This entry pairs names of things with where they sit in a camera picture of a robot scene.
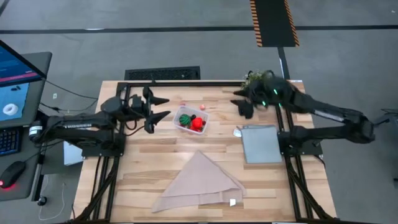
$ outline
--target small white object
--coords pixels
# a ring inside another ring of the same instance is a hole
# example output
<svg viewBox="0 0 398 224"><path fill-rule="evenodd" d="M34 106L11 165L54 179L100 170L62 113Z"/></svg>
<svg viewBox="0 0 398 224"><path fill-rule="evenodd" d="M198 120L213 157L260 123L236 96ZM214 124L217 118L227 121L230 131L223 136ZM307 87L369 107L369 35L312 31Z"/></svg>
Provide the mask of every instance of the small white object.
<svg viewBox="0 0 398 224"><path fill-rule="evenodd" d="M280 63L280 70L282 71L282 78L285 78L284 67L282 66L282 59L279 59L279 63Z"/></svg>
<svg viewBox="0 0 398 224"><path fill-rule="evenodd" d="M236 205L236 199L235 199L235 198L231 198L231 199L229 200L229 206L232 207L232 206L234 206L234 205Z"/></svg>
<svg viewBox="0 0 398 224"><path fill-rule="evenodd" d="M18 106L14 103L9 103L2 109L2 112L8 116L12 116L18 112Z"/></svg>
<svg viewBox="0 0 398 224"><path fill-rule="evenodd" d="M187 114L189 116L196 115L197 118L202 118L202 120L206 121L206 124L203 126L202 132L192 131L191 129L188 129L186 127L181 127L180 126L180 116L182 114ZM188 131L190 133L202 135L203 133L205 133L206 128L209 125L209 114L206 112L200 111L200 110L195 110L195 109L187 107L185 105L181 105L175 114L175 117L173 119L173 124L174 124L174 126L176 126L179 129Z"/></svg>
<svg viewBox="0 0 398 224"><path fill-rule="evenodd" d="M238 129L235 129L234 130L234 135L236 136L236 137L242 137L242 133L241 133L241 131L240 130L238 130Z"/></svg>
<svg viewBox="0 0 398 224"><path fill-rule="evenodd" d="M87 28L85 30L104 30L104 28Z"/></svg>
<svg viewBox="0 0 398 224"><path fill-rule="evenodd" d="M37 134L39 130L43 130L43 126L33 126L29 128L29 135Z"/></svg>

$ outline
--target desk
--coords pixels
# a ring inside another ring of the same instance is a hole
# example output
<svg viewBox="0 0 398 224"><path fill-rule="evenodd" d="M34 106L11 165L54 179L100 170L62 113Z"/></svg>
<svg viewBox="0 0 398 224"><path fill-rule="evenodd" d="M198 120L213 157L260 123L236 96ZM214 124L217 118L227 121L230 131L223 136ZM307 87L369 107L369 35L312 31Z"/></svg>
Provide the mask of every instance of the desk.
<svg viewBox="0 0 398 224"><path fill-rule="evenodd" d="M34 53L22 55L26 60L30 61L40 71L47 74L49 71L52 54L50 52ZM44 88L45 81L37 81L29 84L25 107L22 112L22 117L18 119L11 119L7 121L0 121L0 129L28 126L35 120L37 110L39 108L40 99ZM3 172L11 163L15 161L23 161L29 156L38 153L39 148L34 147L34 144L29 140L29 130L25 128L22 133L21 151L16 154L6 155L0 157L0 172ZM37 156L27 162L26 170L18 178L15 186L10 189L0 189L0 201L15 200L26 198L32 189L33 179L35 177L37 165Z"/></svg>
<svg viewBox="0 0 398 224"><path fill-rule="evenodd" d="M117 84L118 82L114 81L103 82L97 111L105 100L115 96ZM295 82L294 85L304 91L302 82ZM155 96L170 99L169 103L153 107L154 112L170 110L171 113L156 126L154 134L139 131L127 138L126 149L119 163L111 222L288 222L295 220L285 164L246 164L241 140L233 136L233 130L237 125L273 124L277 126L276 112L273 108L255 110L252 119L244 119L238 114L237 107L229 102L229 100L239 98L233 95L233 91L237 89L239 87L231 86L151 87ZM131 94L142 95L142 87L132 87L131 91ZM210 122L204 136L183 133L173 126L172 119L181 101L193 108L199 108L201 104L206 105ZM293 119L296 125L313 127L312 117L308 114L293 114ZM196 150L204 152L245 186L248 194L243 202L234 207L223 203L151 213L152 204ZM323 164L313 156L302 156L302 160L309 191L327 213L335 216ZM95 157L83 162L74 203L76 214L80 214L90 201L96 163ZM298 196L304 217L305 210L301 193L298 193ZM100 217L104 215L107 196L103 198L105 199L101 204Z"/></svg>

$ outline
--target folded cloth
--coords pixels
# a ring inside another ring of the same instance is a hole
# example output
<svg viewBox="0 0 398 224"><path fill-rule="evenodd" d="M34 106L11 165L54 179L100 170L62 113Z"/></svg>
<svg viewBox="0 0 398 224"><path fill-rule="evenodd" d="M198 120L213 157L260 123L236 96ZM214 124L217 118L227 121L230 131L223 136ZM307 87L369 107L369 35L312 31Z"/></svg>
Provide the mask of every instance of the folded cloth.
<svg viewBox="0 0 398 224"><path fill-rule="evenodd" d="M246 189L202 152L197 151L152 206L152 212L209 203L241 202Z"/></svg>

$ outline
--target clear plastic container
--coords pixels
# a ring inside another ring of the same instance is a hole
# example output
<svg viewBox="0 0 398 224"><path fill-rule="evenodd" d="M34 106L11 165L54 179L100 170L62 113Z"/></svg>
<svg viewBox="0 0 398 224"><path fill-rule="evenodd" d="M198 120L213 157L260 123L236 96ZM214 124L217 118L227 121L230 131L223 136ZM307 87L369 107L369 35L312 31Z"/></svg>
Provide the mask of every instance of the clear plastic container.
<svg viewBox="0 0 398 224"><path fill-rule="evenodd" d="M180 116L183 114L187 114L189 116L196 115L198 118L201 118L202 120L206 121L206 124L203 126L203 131L198 132L198 131L193 131L193 130L185 128L185 127L181 127L180 126ZM182 129L184 131L188 131L188 132L194 133L194 134L203 134L206 131L207 126L209 125L209 114L205 113L203 111L200 111L200 110L195 110L193 108L189 108L187 106L180 106L180 108L178 109L177 113L174 116L173 124L177 128Z"/></svg>

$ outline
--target wooden table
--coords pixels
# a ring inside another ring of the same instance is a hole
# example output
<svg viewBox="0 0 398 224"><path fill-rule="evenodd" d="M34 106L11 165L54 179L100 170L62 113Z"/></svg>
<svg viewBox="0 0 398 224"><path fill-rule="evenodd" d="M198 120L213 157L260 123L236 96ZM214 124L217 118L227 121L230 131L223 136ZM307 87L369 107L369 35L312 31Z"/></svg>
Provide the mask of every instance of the wooden table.
<svg viewBox="0 0 398 224"><path fill-rule="evenodd" d="M100 105L116 94L116 81L105 81L101 87ZM301 81L294 82L301 91ZM255 110L253 119L244 119L229 100L239 87L151 87L155 96L170 99L169 103L153 107L154 112L171 113L156 127L154 134L139 131L128 137L125 153L120 160L111 222L271 222L294 221L294 211L284 162L280 164L246 164L241 139L233 136L236 126L244 124L274 124L275 109ZM142 95L141 87L131 94ZM199 108L206 105L210 123L203 136L183 133L172 124L179 104ZM294 123L313 127L308 114L293 114ZM219 166L235 176L247 189L242 203L230 207L227 203L199 205L151 213L157 197L177 176L196 150L201 150ZM302 156L309 191L327 213L335 216L328 179L323 164L313 156ZM84 161L75 197L75 211L80 214L90 201L97 158ZM297 189L302 216L303 198ZM103 198L100 217L104 214Z"/></svg>

